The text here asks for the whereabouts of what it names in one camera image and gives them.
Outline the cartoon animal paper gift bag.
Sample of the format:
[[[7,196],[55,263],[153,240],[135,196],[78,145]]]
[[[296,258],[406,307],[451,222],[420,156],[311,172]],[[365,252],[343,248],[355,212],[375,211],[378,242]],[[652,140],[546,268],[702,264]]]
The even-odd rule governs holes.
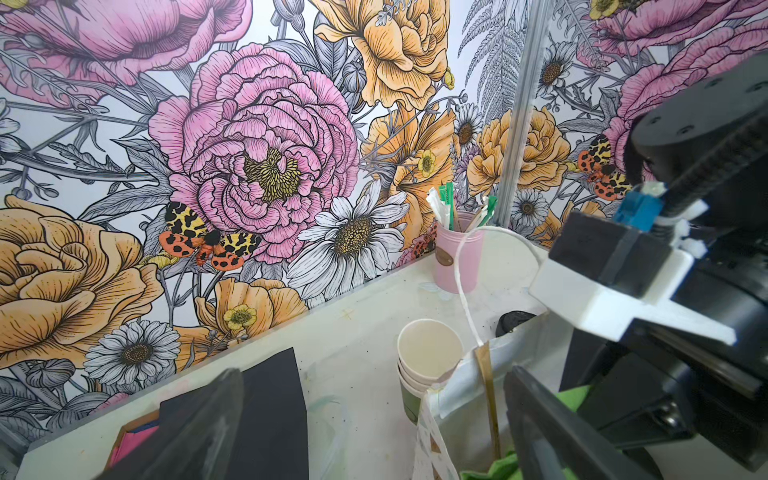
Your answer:
[[[476,288],[460,299],[456,317],[468,326],[466,354],[421,401],[411,476],[457,479],[465,470],[486,471],[493,459],[488,409],[474,350],[489,343],[501,456],[513,449],[506,420],[504,376],[521,366],[551,391],[559,389],[573,329],[530,292],[545,253],[510,234],[485,236]],[[513,310],[535,317],[495,337],[499,317]]]

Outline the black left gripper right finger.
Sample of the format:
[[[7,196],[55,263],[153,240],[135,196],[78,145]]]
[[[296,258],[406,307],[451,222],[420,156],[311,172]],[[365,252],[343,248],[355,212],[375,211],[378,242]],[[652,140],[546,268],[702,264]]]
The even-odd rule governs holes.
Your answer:
[[[562,466],[537,438],[552,443],[563,463],[579,479],[650,479],[652,476],[534,378],[515,366],[504,379],[507,418],[524,479],[563,479]]]

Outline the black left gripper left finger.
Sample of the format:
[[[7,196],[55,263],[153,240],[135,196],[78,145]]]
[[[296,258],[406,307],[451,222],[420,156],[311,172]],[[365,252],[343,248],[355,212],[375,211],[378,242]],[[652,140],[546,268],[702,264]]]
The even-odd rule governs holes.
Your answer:
[[[236,440],[244,380],[227,369],[191,401],[163,420],[158,430],[101,479],[223,479]]]

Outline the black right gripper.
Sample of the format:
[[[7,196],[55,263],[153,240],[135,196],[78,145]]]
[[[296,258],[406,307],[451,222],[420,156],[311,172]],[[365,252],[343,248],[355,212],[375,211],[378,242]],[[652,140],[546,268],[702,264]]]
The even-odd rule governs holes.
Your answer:
[[[767,365],[759,354],[637,320],[611,341],[574,330],[561,390],[621,450],[703,436],[749,471],[767,462]]]

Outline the brown wooden stirrer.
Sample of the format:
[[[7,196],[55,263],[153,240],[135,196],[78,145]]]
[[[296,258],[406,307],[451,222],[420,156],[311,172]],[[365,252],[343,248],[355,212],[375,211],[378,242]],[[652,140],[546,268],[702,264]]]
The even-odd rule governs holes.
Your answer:
[[[485,343],[474,350],[475,358],[480,370],[482,384],[488,409],[488,423],[491,435],[491,445],[494,460],[501,459],[501,441],[498,424],[497,403],[495,396],[493,368],[489,343]]]

